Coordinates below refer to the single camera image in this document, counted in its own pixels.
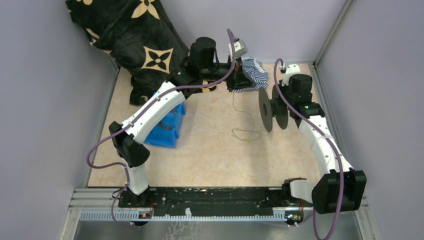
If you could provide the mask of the black cable spool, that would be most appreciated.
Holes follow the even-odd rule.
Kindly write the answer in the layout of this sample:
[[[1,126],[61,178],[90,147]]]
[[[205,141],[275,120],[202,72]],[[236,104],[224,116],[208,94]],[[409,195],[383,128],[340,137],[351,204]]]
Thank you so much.
[[[276,119],[278,126],[285,130],[288,127],[289,111],[278,92],[278,86],[273,86],[271,98],[265,88],[260,88],[258,92],[258,102],[262,123],[267,132],[273,129],[273,119]]]

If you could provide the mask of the blue plastic bin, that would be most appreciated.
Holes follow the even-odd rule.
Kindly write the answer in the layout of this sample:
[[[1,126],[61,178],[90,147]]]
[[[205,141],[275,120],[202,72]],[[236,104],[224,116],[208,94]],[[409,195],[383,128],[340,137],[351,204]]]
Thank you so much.
[[[159,123],[153,127],[144,140],[144,143],[156,147],[176,148],[185,115],[186,106],[185,103],[182,102],[170,110]]]

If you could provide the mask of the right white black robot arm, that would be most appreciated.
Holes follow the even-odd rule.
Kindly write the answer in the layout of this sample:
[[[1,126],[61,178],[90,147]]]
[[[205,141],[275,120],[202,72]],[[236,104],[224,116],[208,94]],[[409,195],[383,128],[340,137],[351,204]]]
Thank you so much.
[[[362,170],[354,169],[337,146],[324,110],[312,100],[312,83],[311,76],[298,73],[290,76],[287,83],[276,81],[272,89],[273,98],[285,110],[277,119],[280,128],[285,129],[288,119],[294,119],[307,138],[320,171],[317,183],[301,177],[286,180],[281,199],[287,206],[304,200],[319,214],[356,211],[361,206],[367,177]]]

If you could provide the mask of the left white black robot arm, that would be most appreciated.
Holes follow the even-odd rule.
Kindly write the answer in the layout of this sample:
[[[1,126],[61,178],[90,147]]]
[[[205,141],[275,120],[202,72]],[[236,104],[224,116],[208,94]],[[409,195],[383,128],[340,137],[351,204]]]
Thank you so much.
[[[242,56],[248,52],[245,42],[232,37],[227,62],[214,60],[216,42],[199,37],[191,45],[189,56],[171,72],[157,92],[136,113],[122,123],[109,125],[112,142],[128,172],[127,189],[130,200],[138,207],[149,203],[150,193],[145,162],[150,156],[143,145],[151,130],[177,105],[197,90],[226,82],[227,90],[235,92],[256,83],[246,73]]]

